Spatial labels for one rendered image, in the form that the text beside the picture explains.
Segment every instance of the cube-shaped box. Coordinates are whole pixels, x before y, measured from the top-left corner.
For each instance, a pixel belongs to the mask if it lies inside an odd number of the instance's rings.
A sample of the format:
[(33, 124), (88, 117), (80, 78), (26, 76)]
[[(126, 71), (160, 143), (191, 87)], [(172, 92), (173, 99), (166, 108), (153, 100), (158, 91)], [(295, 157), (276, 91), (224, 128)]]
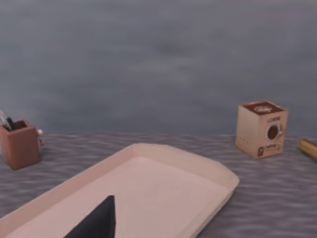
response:
[(16, 121), (14, 125), (14, 131), (0, 126), (0, 142), (2, 160), (12, 170), (18, 170), (40, 161), (40, 152), (36, 128), (26, 120)]
[(283, 152), (288, 110), (269, 101), (240, 104), (236, 146), (251, 158)]

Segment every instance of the gray wooden table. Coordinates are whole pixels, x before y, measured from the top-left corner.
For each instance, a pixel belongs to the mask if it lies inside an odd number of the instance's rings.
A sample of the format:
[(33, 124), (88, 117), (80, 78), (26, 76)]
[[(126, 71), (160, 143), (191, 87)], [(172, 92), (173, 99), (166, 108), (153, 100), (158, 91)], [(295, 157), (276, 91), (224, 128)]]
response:
[(120, 149), (137, 142), (169, 144), (218, 160), (241, 183), (199, 238), (316, 238), (317, 164), (287, 138), (280, 156), (252, 160), (234, 136), (48, 134), (43, 160), (19, 171), (0, 163), (0, 217)]

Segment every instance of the table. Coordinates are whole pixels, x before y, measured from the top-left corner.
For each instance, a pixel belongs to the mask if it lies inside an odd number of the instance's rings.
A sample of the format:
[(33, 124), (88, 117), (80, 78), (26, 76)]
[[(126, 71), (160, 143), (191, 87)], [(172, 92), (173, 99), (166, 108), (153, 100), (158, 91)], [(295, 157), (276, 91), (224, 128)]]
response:
[(198, 238), (315, 238), (317, 163), (288, 137), (282, 155), (250, 159), (232, 135), (47, 134), (42, 161), (19, 171), (0, 163), (0, 217), (138, 142), (168, 144), (220, 161), (240, 178), (227, 205)]

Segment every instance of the yellow cylindrical object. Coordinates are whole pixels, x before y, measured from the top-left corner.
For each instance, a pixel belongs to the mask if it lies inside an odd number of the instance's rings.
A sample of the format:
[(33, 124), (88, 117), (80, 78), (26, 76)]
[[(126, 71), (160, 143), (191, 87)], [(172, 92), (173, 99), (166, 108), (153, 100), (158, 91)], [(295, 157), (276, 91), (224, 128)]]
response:
[(312, 143), (311, 141), (307, 139), (301, 139), (299, 148), (304, 153), (311, 156), (313, 159), (317, 160), (317, 145)]

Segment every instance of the coffee cup image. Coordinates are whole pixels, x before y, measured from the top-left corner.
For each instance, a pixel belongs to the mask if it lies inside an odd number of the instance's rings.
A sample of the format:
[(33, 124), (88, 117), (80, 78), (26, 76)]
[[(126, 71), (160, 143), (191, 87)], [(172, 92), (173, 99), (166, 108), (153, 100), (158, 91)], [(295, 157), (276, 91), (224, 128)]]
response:
[(283, 134), (280, 124), (271, 124), (267, 127), (266, 138), (269, 141), (276, 140), (280, 135)]

